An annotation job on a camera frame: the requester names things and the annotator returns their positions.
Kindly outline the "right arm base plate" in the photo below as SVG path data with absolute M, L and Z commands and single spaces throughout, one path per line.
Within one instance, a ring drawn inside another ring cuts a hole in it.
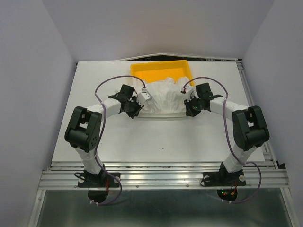
M 203 172 L 203 183 L 204 187 L 217 187 L 220 189 L 247 185 L 242 170 L 235 173 Z

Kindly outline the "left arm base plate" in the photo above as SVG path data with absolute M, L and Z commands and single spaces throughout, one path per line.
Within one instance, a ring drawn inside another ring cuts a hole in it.
M 91 174 L 86 171 L 76 172 L 74 176 L 78 179 L 79 188 L 119 188 L 116 180 L 108 174 Z

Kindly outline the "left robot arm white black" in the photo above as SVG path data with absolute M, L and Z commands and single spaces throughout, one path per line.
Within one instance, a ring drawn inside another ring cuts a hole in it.
M 137 117 L 144 104 L 152 98 L 146 88 L 137 95 L 133 93 L 133 87 L 122 85 L 118 93 L 98 105 L 74 108 L 64 139 L 77 151 L 84 165 L 83 172 L 75 173 L 79 180 L 78 187 L 119 187 L 120 173 L 106 173 L 96 149 L 108 117 L 122 112 L 131 118 Z

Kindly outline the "white skirt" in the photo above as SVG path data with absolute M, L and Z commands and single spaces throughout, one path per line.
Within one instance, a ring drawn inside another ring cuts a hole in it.
M 190 94 L 183 94 L 181 90 L 188 81 L 188 77 L 181 77 L 176 81 L 167 77 L 164 80 L 146 82 L 145 85 L 152 100 L 144 104 L 138 116 L 141 118 L 185 117 L 184 100 L 189 99 Z

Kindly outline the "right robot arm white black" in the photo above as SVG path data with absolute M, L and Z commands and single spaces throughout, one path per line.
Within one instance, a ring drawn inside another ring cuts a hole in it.
M 230 154 L 220 164 L 218 171 L 203 173 L 202 185 L 245 185 L 243 167 L 249 163 L 251 154 L 270 137 L 262 109 L 256 105 L 244 106 L 229 102 L 227 95 L 214 95 L 209 83 L 195 87 L 185 85 L 181 92 L 186 95 L 186 116 L 195 117 L 205 110 L 223 117 Z

